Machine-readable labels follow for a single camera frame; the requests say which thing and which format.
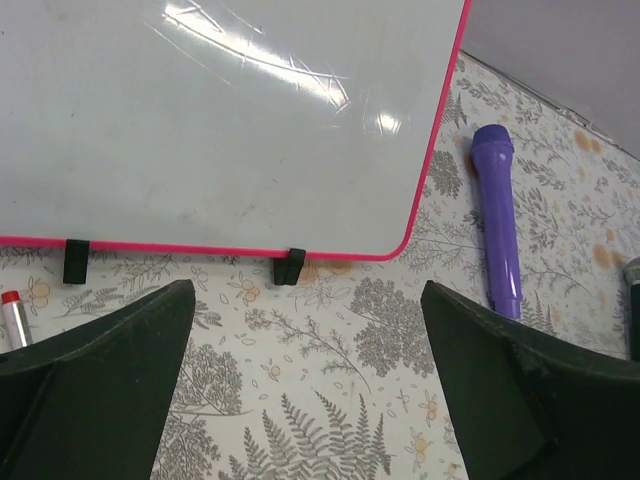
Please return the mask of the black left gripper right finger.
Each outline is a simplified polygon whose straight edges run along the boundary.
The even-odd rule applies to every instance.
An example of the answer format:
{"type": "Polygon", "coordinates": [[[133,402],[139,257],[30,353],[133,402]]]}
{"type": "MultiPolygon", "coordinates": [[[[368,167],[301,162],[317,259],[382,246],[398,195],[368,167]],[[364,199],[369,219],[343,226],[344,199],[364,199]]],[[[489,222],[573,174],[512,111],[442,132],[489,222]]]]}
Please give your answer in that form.
{"type": "Polygon", "coordinates": [[[471,479],[636,479],[639,365],[428,281],[428,339],[471,479]]]}

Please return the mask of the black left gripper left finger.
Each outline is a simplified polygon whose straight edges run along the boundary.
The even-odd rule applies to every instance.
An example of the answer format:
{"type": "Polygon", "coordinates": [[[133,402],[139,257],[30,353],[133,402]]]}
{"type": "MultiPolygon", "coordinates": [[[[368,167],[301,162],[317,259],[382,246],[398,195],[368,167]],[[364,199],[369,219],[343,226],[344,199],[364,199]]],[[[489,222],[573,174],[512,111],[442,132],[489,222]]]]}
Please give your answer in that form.
{"type": "Polygon", "coordinates": [[[1,356],[4,479],[147,479],[195,312],[191,281],[1,356]]]}

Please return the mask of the pink framed whiteboard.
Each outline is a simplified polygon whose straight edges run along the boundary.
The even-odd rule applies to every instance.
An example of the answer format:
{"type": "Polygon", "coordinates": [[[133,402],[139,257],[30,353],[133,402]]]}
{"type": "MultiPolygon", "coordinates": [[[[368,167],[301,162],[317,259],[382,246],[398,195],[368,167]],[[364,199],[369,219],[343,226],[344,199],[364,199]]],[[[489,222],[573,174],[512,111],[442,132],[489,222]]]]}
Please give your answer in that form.
{"type": "Polygon", "coordinates": [[[385,261],[467,1],[5,1],[1,240],[385,261]]]}

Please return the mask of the black microphone with grey head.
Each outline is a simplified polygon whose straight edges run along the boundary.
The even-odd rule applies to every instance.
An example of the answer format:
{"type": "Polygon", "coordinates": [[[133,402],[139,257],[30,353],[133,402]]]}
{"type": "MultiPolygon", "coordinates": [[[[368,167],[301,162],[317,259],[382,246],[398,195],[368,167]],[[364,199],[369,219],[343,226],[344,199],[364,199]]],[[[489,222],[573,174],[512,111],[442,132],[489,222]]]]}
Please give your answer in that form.
{"type": "Polygon", "coordinates": [[[628,319],[628,340],[630,349],[630,358],[632,361],[639,361],[640,353],[640,306],[639,306],[639,289],[640,289],[640,259],[631,260],[623,268],[623,276],[629,292],[629,319],[628,319]]]}

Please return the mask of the red capped whiteboard marker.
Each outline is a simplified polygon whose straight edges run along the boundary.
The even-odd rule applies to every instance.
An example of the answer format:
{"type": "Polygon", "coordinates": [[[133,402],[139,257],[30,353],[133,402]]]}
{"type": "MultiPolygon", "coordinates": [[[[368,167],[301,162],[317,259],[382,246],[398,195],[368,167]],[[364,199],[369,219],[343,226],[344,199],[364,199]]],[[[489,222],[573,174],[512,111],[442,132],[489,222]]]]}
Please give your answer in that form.
{"type": "Polygon", "coordinates": [[[33,343],[24,303],[15,290],[1,294],[2,313],[13,350],[27,347],[33,343]]]}

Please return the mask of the floral patterned table mat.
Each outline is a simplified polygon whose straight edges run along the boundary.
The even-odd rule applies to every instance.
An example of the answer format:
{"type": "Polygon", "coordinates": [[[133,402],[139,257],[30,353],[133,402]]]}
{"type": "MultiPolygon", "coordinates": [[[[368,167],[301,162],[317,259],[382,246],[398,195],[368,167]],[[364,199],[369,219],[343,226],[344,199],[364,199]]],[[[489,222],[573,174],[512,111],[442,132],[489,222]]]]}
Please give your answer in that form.
{"type": "Polygon", "coordinates": [[[624,265],[639,255],[639,162],[460,55],[405,250],[385,263],[309,260],[276,287],[265,259],[98,251],[85,285],[59,252],[3,247],[1,287],[44,339],[178,279],[195,318],[155,479],[464,479],[420,297],[434,280],[488,301],[473,132],[512,138],[526,325],[628,355],[624,265]]]}

